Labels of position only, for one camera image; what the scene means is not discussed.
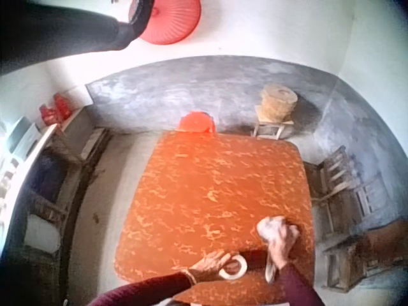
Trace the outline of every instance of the rag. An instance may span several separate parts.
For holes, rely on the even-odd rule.
[[[266,217],[256,225],[258,235],[267,243],[271,244],[276,236],[278,235],[279,227],[285,224],[285,218],[283,216],[277,217]],[[292,235],[297,238],[299,236],[299,231],[296,225],[290,225],[289,230],[292,232]],[[269,255],[266,258],[266,268],[265,268],[265,279],[267,283],[271,284],[275,280],[277,267],[272,261],[272,258]]]

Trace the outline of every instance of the red container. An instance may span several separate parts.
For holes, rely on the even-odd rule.
[[[46,126],[51,126],[52,124],[60,124],[61,118],[56,110],[53,108],[48,108],[44,104],[40,106],[41,118],[43,119]]]
[[[60,113],[63,120],[66,120],[69,117],[71,117],[72,112],[68,106],[69,104],[68,99],[62,97],[60,94],[55,94],[54,101],[55,101],[55,107],[57,108],[57,111]]]

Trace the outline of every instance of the red plastic stool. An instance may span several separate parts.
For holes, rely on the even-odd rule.
[[[205,112],[190,112],[182,117],[177,131],[215,133],[215,124],[211,116]]]

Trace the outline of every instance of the small wooden stool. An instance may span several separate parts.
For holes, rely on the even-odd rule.
[[[261,111],[261,105],[255,106],[256,115],[258,116],[258,122],[255,125],[255,129],[252,133],[253,137],[260,137],[260,138],[269,138],[278,140],[281,136],[283,130],[286,126],[293,125],[293,121],[290,118],[287,118],[284,122],[272,122],[268,118],[266,118]],[[258,130],[260,126],[270,126],[273,128],[277,128],[276,134],[274,135],[259,135]]]

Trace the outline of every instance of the orange table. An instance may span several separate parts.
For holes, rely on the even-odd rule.
[[[165,133],[139,183],[120,236],[116,272],[128,281],[166,275],[216,249],[265,248],[255,226],[284,215],[299,226],[292,252],[309,282],[314,239],[309,188],[297,148],[285,141],[222,134]],[[284,300],[264,270],[199,284],[176,296],[207,305]]]

